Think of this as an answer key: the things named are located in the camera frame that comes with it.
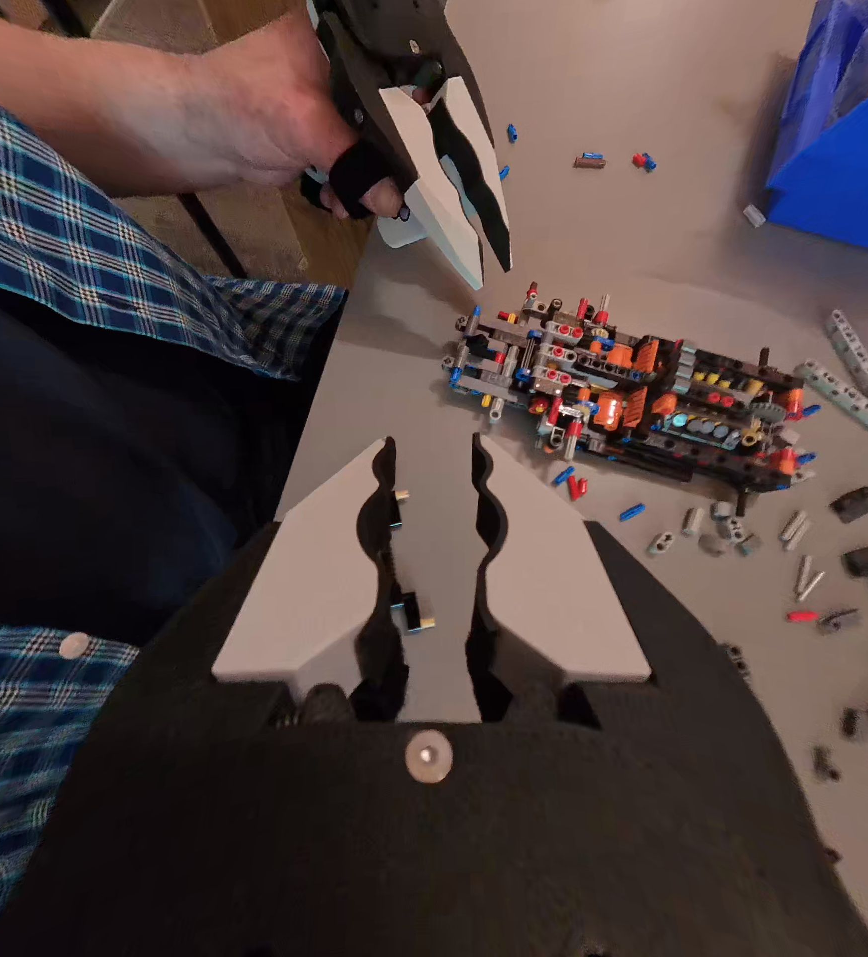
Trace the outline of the lego vehicle chassis model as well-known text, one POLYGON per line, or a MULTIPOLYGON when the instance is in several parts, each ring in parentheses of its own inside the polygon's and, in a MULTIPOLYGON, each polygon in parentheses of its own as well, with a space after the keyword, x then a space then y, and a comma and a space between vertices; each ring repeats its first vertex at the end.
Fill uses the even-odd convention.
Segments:
POLYGON ((687 339, 621 331, 609 296, 575 312, 543 301, 533 283, 517 312, 459 317, 441 359, 448 386, 478 397, 497 424, 533 416, 535 445, 572 462, 577 453, 679 483, 696 476, 751 495, 794 485, 801 454, 788 425, 801 420, 803 379, 687 339))

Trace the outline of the person's left forearm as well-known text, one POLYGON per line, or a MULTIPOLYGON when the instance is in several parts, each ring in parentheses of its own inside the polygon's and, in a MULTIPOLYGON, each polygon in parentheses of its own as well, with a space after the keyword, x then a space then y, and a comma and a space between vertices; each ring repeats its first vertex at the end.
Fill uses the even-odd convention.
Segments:
POLYGON ((212 187, 192 136, 199 58, 0 20, 0 105, 117 198, 212 187))

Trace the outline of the blue storage bin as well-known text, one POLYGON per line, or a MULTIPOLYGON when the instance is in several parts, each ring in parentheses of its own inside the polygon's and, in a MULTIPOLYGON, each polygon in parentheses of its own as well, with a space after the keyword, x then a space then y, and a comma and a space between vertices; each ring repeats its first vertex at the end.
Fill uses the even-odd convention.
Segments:
POLYGON ((778 122, 767 219, 868 249, 868 99, 819 130, 810 115, 812 16, 778 122))

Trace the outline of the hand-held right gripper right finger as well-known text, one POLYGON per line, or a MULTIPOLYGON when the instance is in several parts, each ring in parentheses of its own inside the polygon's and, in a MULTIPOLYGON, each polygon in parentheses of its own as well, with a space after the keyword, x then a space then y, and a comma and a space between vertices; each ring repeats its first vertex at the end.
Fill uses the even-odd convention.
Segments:
POLYGON ((475 433, 477 569, 465 657, 480 719, 539 695, 557 709, 587 684, 653 670, 587 523, 496 441, 475 433))

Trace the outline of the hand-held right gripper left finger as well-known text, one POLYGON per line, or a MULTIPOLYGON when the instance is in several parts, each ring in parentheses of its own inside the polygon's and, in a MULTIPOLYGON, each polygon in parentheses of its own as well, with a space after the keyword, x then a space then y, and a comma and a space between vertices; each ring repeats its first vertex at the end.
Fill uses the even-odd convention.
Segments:
POLYGON ((392 722, 408 666, 392 617, 392 437, 372 442, 280 521, 213 664, 220 682, 283 683, 296 704, 335 685, 392 722))

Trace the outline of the person's left hand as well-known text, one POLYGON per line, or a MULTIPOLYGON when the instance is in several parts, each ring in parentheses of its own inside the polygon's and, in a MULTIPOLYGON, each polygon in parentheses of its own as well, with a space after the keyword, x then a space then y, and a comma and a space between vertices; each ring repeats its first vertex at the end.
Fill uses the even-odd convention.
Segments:
POLYGON ((195 57, 190 132, 205 163, 199 185, 283 187, 329 173, 360 137, 332 102, 330 65, 305 2, 195 57))

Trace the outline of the long grey lego beam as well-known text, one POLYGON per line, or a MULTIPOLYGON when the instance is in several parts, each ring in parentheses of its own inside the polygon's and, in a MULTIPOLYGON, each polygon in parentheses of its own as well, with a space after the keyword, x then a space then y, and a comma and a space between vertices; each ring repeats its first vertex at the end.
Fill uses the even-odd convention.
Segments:
POLYGON ((833 310, 823 328, 826 338, 846 366, 854 385, 868 399, 868 351, 846 313, 840 309, 833 310))
POLYGON ((797 365, 796 376, 868 432, 868 398, 857 388, 848 385, 815 360, 805 360, 797 365))

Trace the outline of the pile of loose lego pieces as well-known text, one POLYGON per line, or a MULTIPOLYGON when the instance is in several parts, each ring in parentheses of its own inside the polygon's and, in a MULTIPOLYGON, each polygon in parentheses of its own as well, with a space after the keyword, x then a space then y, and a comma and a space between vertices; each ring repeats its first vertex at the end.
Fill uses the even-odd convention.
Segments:
POLYGON ((868 515, 848 524, 825 501, 740 519, 751 538, 725 544, 725 522, 692 535, 648 504, 620 538, 724 646, 777 735, 844 878, 868 877, 868 515), (673 530, 673 543, 653 545, 673 530), (814 624, 788 612, 821 614, 814 624))

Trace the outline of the person's dark pants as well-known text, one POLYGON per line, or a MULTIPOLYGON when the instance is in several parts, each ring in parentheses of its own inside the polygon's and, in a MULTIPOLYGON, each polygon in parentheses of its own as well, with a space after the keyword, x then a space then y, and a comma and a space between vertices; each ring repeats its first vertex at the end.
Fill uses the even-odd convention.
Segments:
POLYGON ((342 311, 292 382, 0 290, 0 626, 153 638, 274 518, 342 311))

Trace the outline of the black metal leg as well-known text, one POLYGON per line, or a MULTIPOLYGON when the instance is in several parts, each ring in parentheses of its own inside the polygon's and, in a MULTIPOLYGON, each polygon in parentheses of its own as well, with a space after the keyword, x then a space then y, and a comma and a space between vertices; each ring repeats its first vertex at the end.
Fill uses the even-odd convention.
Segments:
POLYGON ((194 193, 179 193, 177 199, 230 275, 238 280, 248 279, 247 272, 235 251, 198 196, 194 193))

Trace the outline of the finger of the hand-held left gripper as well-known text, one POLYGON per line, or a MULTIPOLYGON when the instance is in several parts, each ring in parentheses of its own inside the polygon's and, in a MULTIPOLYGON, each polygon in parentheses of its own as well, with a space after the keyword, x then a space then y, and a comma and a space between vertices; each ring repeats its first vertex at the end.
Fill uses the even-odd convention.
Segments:
POLYGON ((415 181, 403 194, 409 218, 381 218, 381 237, 393 249, 422 238, 432 240, 469 287, 480 290, 484 283, 480 240, 464 212, 458 190, 440 164, 427 114, 399 87, 382 89, 380 98, 416 169, 415 181))
POLYGON ((512 270, 511 227, 495 147, 465 80, 447 78, 428 110, 440 166, 457 192, 463 222, 479 228, 500 268, 512 270))

